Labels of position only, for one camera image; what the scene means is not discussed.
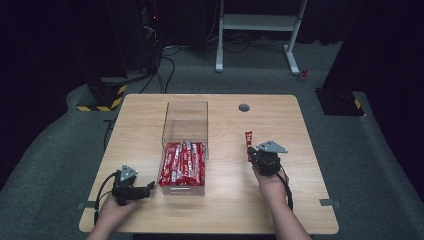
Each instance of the red wrapper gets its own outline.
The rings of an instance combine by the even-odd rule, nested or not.
[[[252,131],[245,132],[244,135],[246,136],[246,152],[247,148],[252,146]],[[250,157],[247,155],[247,161],[250,162]]]
[[[178,148],[178,143],[169,143],[165,149],[165,159],[161,171],[161,176],[159,179],[159,184],[165,186],[171,180],[171,168],[174,162],[174,157],[176,149]]]
[[[204,184],[205,156],[202,143],[168,143],[159,178],[161,186],[201,186]]]

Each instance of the red snack package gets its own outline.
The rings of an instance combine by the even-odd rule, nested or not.
[[[202,178],[201,178],[201,154],[199,150],[199,144],[193,143],[193,170],[194,170],[194,179],[195,179],[195,185],[199,186],[202,184]]]
[[[178,174],[178,163],[181,155],[181,145],[178,144],[175,150],[174,161],[171,165],[171,182],[168,185],[176,185],[177,184],[177,174]]]
[[[162,171],[159,179],[159,184],[165,186],[169,183],[171,178],[171,166],[174,161],[175,152],[178,143],[168,143],[165,149],[165,158],[162,166]]]
[[[193,161],[192,161],[192,143],[185,142],[186,152],[184,154],[183,161],[183,180],[185,185],[193,186],[196,184],[196,178],[194,177]]]
[[[180,149],[180,154],[178,156],[178,163],[177,163],[177,185],[183,185],[181,184],[183,182],[183,174],[182,174],[182,168],[183,168],[183,161],[184,161],[184,155],[185,155],[185,147],[183,144],[180,143],[178,146]]]
[[[200,185],[205,184],[205,146],[199,143],[199,157],[200,157]]]
[[[245,132],[244,135],[246,136],[246,152],[247,148],[252,146],[252,131]],[[250,162],[250,157],[247,155],[247,161]]]

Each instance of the wooden table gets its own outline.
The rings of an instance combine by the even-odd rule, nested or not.
[[[163,196],[159,186],[118,227],[133,233],[273,233],[269,210],[247,162],[245,135],[253,145],[274,140],[289,153],[279,154],[290,177],[294,213],[309,234],[334,234],[338,223],[297,99],[290,95],[130,94],[111,135],[89,201],[102,182],[122,164],[139,171],[135,186],[157,180],[168,101],[208,101],[209,159],[205,196]],[[242,112],[240,104],[250,110]],[[112,180],[104,191],[110,190]],[[85,208],[80,229],[93,228],[93,208]]]

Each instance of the transparent container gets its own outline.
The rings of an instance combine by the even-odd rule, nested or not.
[[[206,159],[209,156],[208,151],[208,102],[207,101],[173,101],[168,102],[165,124],[162,136],[163,154],[159,169],[158,182],[163,173],[164,164],[167,161],[167,146],[175,143],[197,143],[203,146],[203,181],[200,186],[184,185],[177,186],[173,184],[161,185],[164,195],[198,195],[205,194],[205,176]]]

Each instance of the small red item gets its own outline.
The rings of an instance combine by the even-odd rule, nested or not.
[[[246,152],[247,152],[247,149],[252,146],[252,131],[245,132],[244,134],[246,136]]]
[[[308,69],[303,69],[302,72],[299,74],[299,77],[297,77],[297,81],[305,82],[308,79],[309,79],[309,71]]]

